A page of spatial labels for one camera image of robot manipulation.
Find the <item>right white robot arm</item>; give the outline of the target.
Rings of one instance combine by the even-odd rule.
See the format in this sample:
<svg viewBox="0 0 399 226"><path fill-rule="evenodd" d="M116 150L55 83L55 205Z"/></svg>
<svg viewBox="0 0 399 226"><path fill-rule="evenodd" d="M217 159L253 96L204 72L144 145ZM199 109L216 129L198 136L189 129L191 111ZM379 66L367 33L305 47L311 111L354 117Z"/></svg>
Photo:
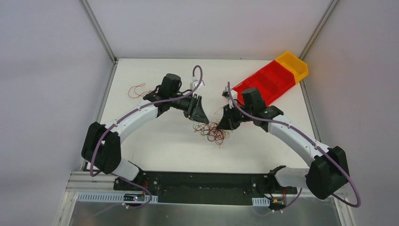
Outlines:
<svg viewBox="0 0 399 226"><path fill-rule="evenodd" d="M242 97L243 105L230 99L223 106L218 129L235 130L241 123L251 121L283 141L307 164L306 168L279 166L271 170L267 180L271 192L279 193L285 187L306 188L324 200L348 183L349 168L341 147L329 147L308 137L279 108L267 106L258 89L246 89Z"/></svg>

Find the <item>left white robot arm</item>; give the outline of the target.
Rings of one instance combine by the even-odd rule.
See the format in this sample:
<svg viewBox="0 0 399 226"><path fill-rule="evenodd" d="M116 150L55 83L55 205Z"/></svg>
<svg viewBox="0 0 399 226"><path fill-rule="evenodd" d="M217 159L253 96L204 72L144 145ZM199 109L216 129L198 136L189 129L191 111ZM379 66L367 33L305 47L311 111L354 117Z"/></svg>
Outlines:
<svg viewBox="0 0 399 226"><path fill-rule="evenodd" d="M86 134L81 156L104 174L114 174L125 178L131 190L143 186L140 168L121 156L121 144L134 131L145 123L161 116L170 108L181 110L191 121L208 123L202 108L202 97L192 92L180 92L181 78L168 73L156 89L143 97L143 100L130 112L118 120L106 124L93 122Z"/></svg>

